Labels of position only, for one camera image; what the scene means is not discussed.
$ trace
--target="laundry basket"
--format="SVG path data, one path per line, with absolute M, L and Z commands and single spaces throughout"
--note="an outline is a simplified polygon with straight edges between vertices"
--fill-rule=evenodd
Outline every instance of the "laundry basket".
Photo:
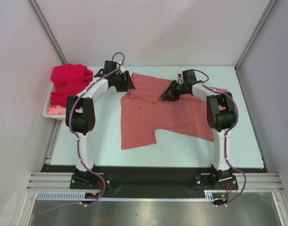
M 55 86 L 54 86 L 54 83 L 51 82 L 50 86 L 49 86 L 49 92 L 46 96 L 46 99 L 45 99 L 45 103 L 44 103 L 44 107 L 43 107 L 43 111 L 42 111 L 42 114 L 44 117 L 46 118 L 53 118 L 53 119 L 57 119 L 57 120 L 64 120 L 65 119 L 65 114 L 56 114 L 56 115 L 49 115 L 46 113 L 46 110 L 48 108 L 51 107 L 51 104 L 50 104 L 50 94 L 52 92 L 54 92 L 56 90 Z

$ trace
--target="purple cable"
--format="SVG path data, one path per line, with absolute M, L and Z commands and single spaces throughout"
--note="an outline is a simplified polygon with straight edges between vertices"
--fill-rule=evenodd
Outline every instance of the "purple cable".
M 214 90 L 214 89 L 212 89 L 212 88 L 210 88 L 210 87 L 208 87 L 208 86 L 205 85 L 205 82 L 207 82 L 207 81 L 209 80 L 209 76 L 208 76 L 206 73 L 204 73 L 204 72 L 202 72 L 202 71 L 200 71 L 200 70 L 195 70 L 195 69 L 194 69 L 194 71 L 200 72 L 200 73 L 202 73 L 204 76 L 207 77 L 207 79 L 206 79 L 206 80 L 204 81 L 204 83 L 203 83 L 203 86 L 204 86 L 206 89 L 208 89 L 209 91 L 212 91 L 212 92 L 214 92 L 214 93 L 217 93 L 217 94 L 223 94 L 223 95 L 225 95 L 225 96 L 233 103 L 233 105 L 235 106 L 235 111 L 236 111 L 235 123 L 232 125 L 231 128 L 229 128 L 229 129 L 224 133 L 224 158 L 225 158 L 225 161 L 227 162 L 227 164 L 229 165 L 229 167 L 231 167 L 233 170 L 235 170 L 235 171 L 237 171 L 237 172 L 239 172 L 239 173 L 241 173 L 241 174 L 243 175 L 243 177 L 244 177 L 244 183 L 243 183 L 242 189 L 240 190 L 240 192 L 238 193 L 238 195 L 236 195 L 235 198 L 233 198 L 232 200 L 230 200 L 230 201 L 227 202 L 227 203 L 231 203 L 231 202 L 233 202 L 234 200 L 236 200 L 239 196 L 241 196 L 241 194 L 243 193 L 243 191 L 244 191 L 244 189 L 245 189 L 245 187 L 246 187 L 246 185 L 247 185 L 247 177 L 246 177 L 245 173 L 244 173 L 242 170 L 233 167 L 233 166 L 231 165 L 231 163 L 229 162 L 229 160 L 227 159 L 228 156 L 227 156 L 227 137 L 226 137 L 226 136 L 227 136 L 228 132 L 230 132 L 230 131 L 237 125 L 237 123 L 238 123 L 238 119 L 239 119 L 238 107 L 237 107 L 235 101 L 233 100 L 233 98 L 231 98 L 228 94 L 223 93 L 223 92 L 220 92 L 220 91 L 217 91 L 217 90 Z
M 80 136 L 75 133 L 73 131 L 73 128 L 72 128 L 72 116 L 73 116 L 73 113 L 74 113 L 74 109 L 76 108 L 78 102 L 80 101 L 80 99 L 95 85 L 97 84 L 99 81 L 101 81 L 102 79 L 112 75 L 112 73 L 115 73 L 117 72 L 121 66 L 124 64 L 124 61 L 125 61 L 125 55 L 121 52 L 116 52 L 113 56 L 112 56 L 112 60 L 114 60 L 114 57 L 117 55 L 117 54 L 121 54 L 123 56 L 123 60 L 122 62 L 118 65 L 118 67 L 116 69 L 114 69 L 113 71 L 109 72 L 108 74 L 105 74 L 103 75 L 101 78 L 99 78 L 98 80 L 94 81 L 75 101 L 75 103 L 73 104 L 73 107 L 72 107 L 72 110 L 70 111 L 70 114 L 69 114 L 69 118 L 68 118 L 68 126 L 69 126 L 69 130 L 77 137 L 77 151 L 78 151 L 78 157 L 79 157 L 79 160 L 80 160 L 80 163 L 82 164 L 82 166 L 90 173 L 92 173 L 93 175 L 99 177 L 103 183 L 103 190 L 101 191 L 101 194 L 99 195 L 99 197 L 96 198 L 95 201 L 92 201 L 91 203 L 88 203 L 88 204 L 84 204 L 84 206 L 92 206 L 95 202 L 97 202 L 104 194 L 105 192 L 105 187 L 106 187 L 106 183 L 105 183 L 105 180 L 103 179 L 102 176 L 100 176 L 98 173 L 95 173 L 94 171 L 92 171 L 91 169 L 89 169 L 85 163 L 83 162 L 83 159 L 81 157 L 81 151 L 80 151 Z M 48 210 L 44 210 L 44 211 L 41 211 L 41 212 L 38 212 L 39 214 L 42 214 L 42 213 L 46 213 L 46 212 L 49 212 L 49 211 L 52 211 L 52 210 L 56 210 L 58 208 L 61 208 L 61 207 L 64 207 L 64 206 L 67 206 L 67 205 L 71 205 L 71 204 L 80 204 L 80 202 L 68 202 L 68 203 L 65 203 L 65 204 L 62 204 L 62 205 L 59 205 L 59 206 L 56 206 L 56 207 L 53 207 L 51 209 L 48 209 Z

